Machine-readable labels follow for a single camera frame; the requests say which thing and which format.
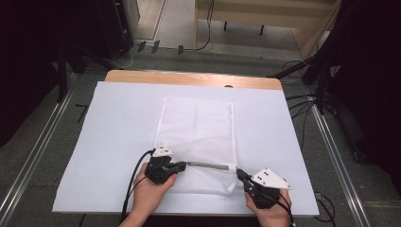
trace white board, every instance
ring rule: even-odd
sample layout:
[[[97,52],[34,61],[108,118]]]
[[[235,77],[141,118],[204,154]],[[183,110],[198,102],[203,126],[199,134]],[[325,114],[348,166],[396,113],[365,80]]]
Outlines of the white board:
[[[292,186],[293,215],[319,215],[283,91],[120,82],[98,83],[54,212],[121,212],[133,169],[152,149],[167,96],[233,102],[239,167],[252,175],[270,168]],[[245,204],[239,183],[227,196],[167,192],[155,213],[252,214]]]

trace black cable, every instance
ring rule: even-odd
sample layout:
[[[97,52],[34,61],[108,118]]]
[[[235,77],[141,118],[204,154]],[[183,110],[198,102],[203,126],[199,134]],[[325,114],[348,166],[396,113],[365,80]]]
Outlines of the black cable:
[[[209,36],[207,38],[206,44],[204,44],[204,46],[197,48],[197,49],[183,49],[183,51],[200,51],[200,50],[203,50],[204,47],[206,47],[210,43],[212,16],[213,16],[214,8],[215,8],[215,0],[211,0],[209,9],[207,11],[207,17],[206,17],[206,22],[207,22],[207,27],[208,27],[208,32],[209,32]],[[159,47],[159,49],[178,50],[177,48],[171,48],[171,47]]]
[[[124,204],[123,204],[123,209],[121,211],[121,219],[120,219],[120,223],[124,221],[124,219],[127,217],[127,206],[128,206],[128,200],[130,199],[130,195],[131,195],[131,186],[133,183],[133,179],[135,178],[136,175],[136,171],[138,170],[139,165],[141,164],[142,160],[145,158],[145,156],[147,156],[148,154],[153,153],[153,150],[148,150],[147,152],[145,152],[142,157],[139,159],[138,163],[136,164],[135,170],[132,172],[131,175],[131,179],[130,179],[130,184],[128,185],[128,189],[127,189],[127,194],[126,194],[126,198],[124,200]]]
[[[300,103],[298,103],[298,104],[295,104],[295,105],[289,107],[288,109],[289,109],[289,110],[292,110],[292,109],[294,109],[295,107],[301,106],[302,104],[306,104],[306,103],[315,103],[315,100],[309,100],[309,101],[300,102]]]
[[[80,218],[78,227],[82,227],[82,224],[83,224],[83,221],[85,220],[85,217],[86,217],[86,214],[82,215],[82,217]]]
[[[333,215],[330,213],[330,211],[328,210],[327,206],[324,205],[324,203],[322,202],[322,200],[317,199],[318,203],[322,206],[322,208],[324,209],[324,211],[326,212],[326,214],[328,215],[329,219],[325,220],[325,219],[320,219],[317,217],[314,217],[314,219],[321,221],[321,222],[331,222],[333,224],[333,227],[336,227],[336,222],[334,221],[334,218],[336,217],[336,209],[334,208],[334,204],[331,200],[329,200],[325,195],[323,195],[323,197],[328,200],[328,202],[330,203],[330,206],[333,210]]]
[[[304,118],[304,125],[302,127],[302,142],[301,142],[301,151],[304,149],[304,140],[305,140],[305,124],[306,124],[306,118],[307,114],[309,113],[310,109],[313,107],[311,105],[309,108],[307,108],[306,113],[305,113],[305,118]]]
[[[289,63],[292,63],[292,62],[301,62],[301,60],[287,61],[286,63],[284,63],[284,64],[282,65],[282,72],[285,71],[285,66],[286,66],[287,64],[289,64]],[[304,76],[304,74],[301,73],[301,69],[298,70],[298,73],[301,74],[302,77]],[[294,78],[294,79],[301,79],[301,78],[293,77],[293,76],[291,76],[291,75],[288,75],[288,76],[289,76],[290,78]]]
[[[306,94],[306,95],[300,95],[300,96],[287,96],[286,100],[292,100],[295,98],[299,98],[299,97],[305,97],[305,96],[316,96],[315,94]]]
[[[295,117],[297,117],[297,116],[299,116],[299,115],[301,115],[301,114],[306,113],[307,110],[306,110],[306,111],[303,111],[303,112],[302,112],[302,110],[303,110],[304,108],[306,108],[306,107],[311,106],[311,105],[313,106],[313,105],[315,105],[315,104],[311,103],[311,104],[306,104],[306,105],[304,105],[302,108],[300,108],[300,110],[299,110],[295,115],[293,115],[293,116],[291,117],[291,119],[293,120]]]

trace aluminum rail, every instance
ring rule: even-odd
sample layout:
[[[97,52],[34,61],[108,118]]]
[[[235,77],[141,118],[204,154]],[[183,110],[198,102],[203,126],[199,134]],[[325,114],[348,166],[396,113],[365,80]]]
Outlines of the aluminum rail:
[[[14,183],[11,185],[8,192],[6,193],[4,200],[2,201],[0,207],[0,227],[6,227],[9,223],[9,219],[11,218],[12,213],[14,212],[15,207],[18,204],[18,201],[23,196],[27,184],[29,183],[33,172],[36,169],[36,166],[41,161],[44,150],[46,149],[54,130],[59,124],[62,114],[64,113],[65,108],[67,107],[68,102],[71,98],[71,95],[73,94],[74,88],[78,84],[78,77],[76,74],[72,74],[70,76],[69,84],[70,88],[67,94],[60,103],[56,104],[53,113],[50,115],[49,119],[44,125],[44,129],[42,130],[38,140],[33,146],[33,149],[29,153],[29,156],[26,158],[26,161],[21,168],[20,173],[18,174]]]

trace floor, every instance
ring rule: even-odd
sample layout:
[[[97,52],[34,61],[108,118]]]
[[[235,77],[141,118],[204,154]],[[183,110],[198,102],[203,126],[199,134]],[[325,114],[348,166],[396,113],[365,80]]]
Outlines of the floor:
[[[229,24],[224,32],[223,23],[213,22],[211,27],[211,42],[200,52],[178,55],[175,48],[179,44],[190,46],[193,38],[188,33],[168,33],[170,26],[189,25],[188,21],[177,21],[175,13],[169,9],[189,8],[189,5],[179,4],[179,0],[166,0],[160,24],[154,40],[160,40],[157,54],[150,54],[152,40],[142,52],[137,48],[114,61],[128,70],[171,70],[183,72],[215,72],[223,74],[238,74],[252,77],[274,75],[288,67],[301,57],[288,28],[265,27],[264,34],[259,36],[259,26]],[[204,44],[208,29],[205,21],[198,23],[198,45]],[[308,93],[300,77],[304,71],[296,72],[282,79],[286,96],[297,96]],[[24,194],[16,198],[20,202],[9,218],[7,226],[78,226],[82,215],[65,215],[51,213],[57,186],[62,173],[74,151],[82,121],[78,121],[84,109],[78,105],[89,105],[97,81],[102,81],[107,71],[89,61],[85,75],[75,75],[76,80],[70,80],[73,92],[68,103],[62,109],[62,115],[57,119],[58,125],[44,144],[40,153],[40,161],[33,166],[35,170],[30,181],[25,185]],[[7,145],[0,148],[0,196],[7,197],[9,187],[14,183],[20,170],[35,149],[35,143],[40,138],[42,129],[55,109],[54,100],[57,89],[44,99],[41,106],[29,117]],[[293,106],[307,99],[293,99],[288,106]],[[300,109],[294,108],[296,114]],[[369,222],[357,224],[352,213],[352,203],[346,195],[346,188],[341,182],[338,164],[333,161],[333,155],[323,139],[321,116],[316,111],[302,114],[294,118],[294,128],[302,146],[305,164],[315,190],[324,193],[334,204],[337,211],[338,226],[393,226],[401,223],[401,200],[389,176],[377,166],[363,166],[355,162],[351,146],[341,128],[338,119],[331,113],[323,116],[329,128],[329,135],[336,145],[336,150],[344,164],[348,177],[352,180],[352,188],[357,192],[357,201],[363,204],[364,214]],[[328,200],[324,204],[330,207]],[[323,209],[320,218],[327,218]],[[88,215],[83,226],[116,226],[118,216]],[[298,218],[298,226],[330,226],[331,223],[321,223],[314,218]]]

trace cable on floor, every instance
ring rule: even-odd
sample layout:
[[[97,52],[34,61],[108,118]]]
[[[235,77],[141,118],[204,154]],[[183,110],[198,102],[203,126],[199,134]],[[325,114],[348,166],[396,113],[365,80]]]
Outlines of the cable on floor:
[[[321,218],[317,218],[317,217],[314,217],[314,219],[316,219],[318,221],[321,221],[321,222],[325,222],[325,223],[331,222],[333,227],[336,227],[337,225],[336,225],[336,222],[334,221],[334,218],[336,217],[336,209],[334,208],[333,202],[330,199],[328,199],[321,192],[315,191],[315,195],[316,194],[321,195],[319,198],[316,198],[316,201],[323,208],[324,212],[326,213],[326,215],[328,215],[329,219],[321,219]],[[323,203],[324,199],[326,199],[330,203],[330,206],[331,206],[333,214],[328,210],[327,206]]]

